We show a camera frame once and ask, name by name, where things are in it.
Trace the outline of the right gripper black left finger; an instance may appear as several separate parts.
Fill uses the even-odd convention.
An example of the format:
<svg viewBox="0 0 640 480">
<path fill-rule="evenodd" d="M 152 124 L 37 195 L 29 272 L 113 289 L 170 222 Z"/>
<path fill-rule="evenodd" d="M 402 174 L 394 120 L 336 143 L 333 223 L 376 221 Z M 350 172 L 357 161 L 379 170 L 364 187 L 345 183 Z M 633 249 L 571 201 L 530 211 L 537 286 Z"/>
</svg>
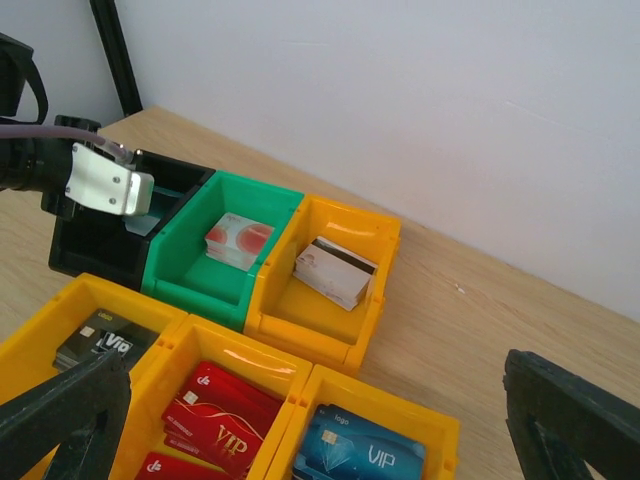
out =
<svg viewBox="0 0 640 480">
<path fill-rule="evenodd" d="M 107 479 L 131 401 L 129 373 L 109 351 L 1 406 L 1 477 L 20 479 L 52 452 L 45 479 Z"/>
</svg>

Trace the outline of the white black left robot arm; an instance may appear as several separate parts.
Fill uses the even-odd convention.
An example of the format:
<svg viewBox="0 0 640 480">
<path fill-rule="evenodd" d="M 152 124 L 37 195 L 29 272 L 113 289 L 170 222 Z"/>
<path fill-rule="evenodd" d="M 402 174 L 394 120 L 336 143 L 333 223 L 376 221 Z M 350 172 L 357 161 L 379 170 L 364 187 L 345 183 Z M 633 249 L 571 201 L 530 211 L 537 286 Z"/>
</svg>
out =
<svg viewBox="0 0 640 480">
<path fill-rule="evenodd" d="M 24 88 L 31 88 L 37 103 L 37 118 L 15 118 Z M 42 194 L 41 209 L 64 220 L 80 208 L 64 189 L 72 167 L 72 146 L 92 147 L 88 138 L 61 134 L 71 127 L 95 134 L 101 124 L 81 117 L 58 115 L 46 125 L 49 102 L 33 60 L 33 48 L 8 35 L 1 36 L 1 189 Z"/>
</svg>

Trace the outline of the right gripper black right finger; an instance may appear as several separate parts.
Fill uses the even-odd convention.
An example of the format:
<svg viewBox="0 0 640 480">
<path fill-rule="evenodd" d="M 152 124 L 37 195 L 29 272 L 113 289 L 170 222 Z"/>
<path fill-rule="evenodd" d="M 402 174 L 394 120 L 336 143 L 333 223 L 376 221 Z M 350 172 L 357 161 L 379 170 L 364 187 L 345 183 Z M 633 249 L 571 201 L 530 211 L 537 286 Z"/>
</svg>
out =
<svg viewBox="0 0 640 480">
<path fill-rule="evenodd" d="M 639 409 L 530 351 L 505 361 L 506 424 L 526 479 L 639 477 Z"/>
</svg>

